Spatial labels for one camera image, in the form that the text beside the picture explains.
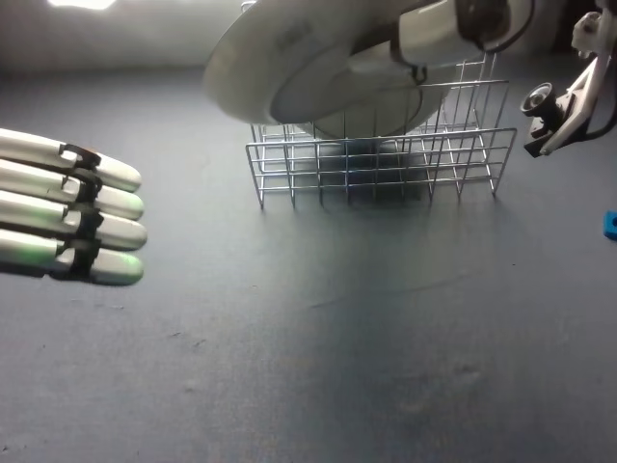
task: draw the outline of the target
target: table surface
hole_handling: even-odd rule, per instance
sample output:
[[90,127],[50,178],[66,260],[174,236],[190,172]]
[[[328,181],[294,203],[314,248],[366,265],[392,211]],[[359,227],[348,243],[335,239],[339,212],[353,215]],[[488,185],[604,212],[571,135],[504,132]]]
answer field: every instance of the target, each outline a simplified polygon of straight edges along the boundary
[[[505,126],[579,67],[510,59]],[[612,462],[617,134],[498,199],[262,212],[196,70],[5,79],[0,126],[137,167],[131,288],[0,278],[0,461]],[[610,93],[600,117],[611,109]]]

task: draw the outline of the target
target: bright light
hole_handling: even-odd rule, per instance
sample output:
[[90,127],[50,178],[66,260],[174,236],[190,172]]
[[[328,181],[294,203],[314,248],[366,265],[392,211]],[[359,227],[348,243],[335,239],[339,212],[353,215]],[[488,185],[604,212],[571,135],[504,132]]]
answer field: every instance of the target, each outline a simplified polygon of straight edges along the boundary
[[116,0],[48,0],[54,7],[79,7],[89,10],[105,10],[111,7]]

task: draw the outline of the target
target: dish rack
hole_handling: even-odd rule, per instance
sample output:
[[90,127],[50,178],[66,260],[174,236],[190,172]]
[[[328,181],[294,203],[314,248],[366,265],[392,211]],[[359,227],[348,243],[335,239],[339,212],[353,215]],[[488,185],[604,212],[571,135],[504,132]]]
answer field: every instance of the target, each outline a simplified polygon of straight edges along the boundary
[[321,204],[331,191],[343,192],[348,202],[356,192],[377,200],[387,190],[403,201],[427,192],[433,202],[448,187],[460,200],[470,184],[496,195],[517,130],[499,127],[508,81],[493,79],[495,67],[496,56],[486,55],[458,65],[456,82],[420,85],[447,95],[421,126],[408,130],[405,118],[403,135],[320,140],[314,124],[312,133],[287,124],[251,125],[246,153],[261,208],[274,193],[288,194],[294,206],[304,192],[317,193]]

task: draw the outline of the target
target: blue object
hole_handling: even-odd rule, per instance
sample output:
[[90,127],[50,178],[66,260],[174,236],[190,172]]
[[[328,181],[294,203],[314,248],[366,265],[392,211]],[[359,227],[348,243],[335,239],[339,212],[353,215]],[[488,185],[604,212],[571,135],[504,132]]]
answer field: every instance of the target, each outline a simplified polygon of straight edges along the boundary
[[604,217],[604,236],[617,241],[617,212],[608,211]]

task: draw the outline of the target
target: robotic finger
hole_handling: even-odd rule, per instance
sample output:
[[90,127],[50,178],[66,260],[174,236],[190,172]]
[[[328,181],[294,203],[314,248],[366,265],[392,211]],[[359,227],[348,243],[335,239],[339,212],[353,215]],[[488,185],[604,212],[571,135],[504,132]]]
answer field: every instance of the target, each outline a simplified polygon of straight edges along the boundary
[[125,286],[143,276],[144,213],[132,167],[100,153],[0,129],[0,270]]

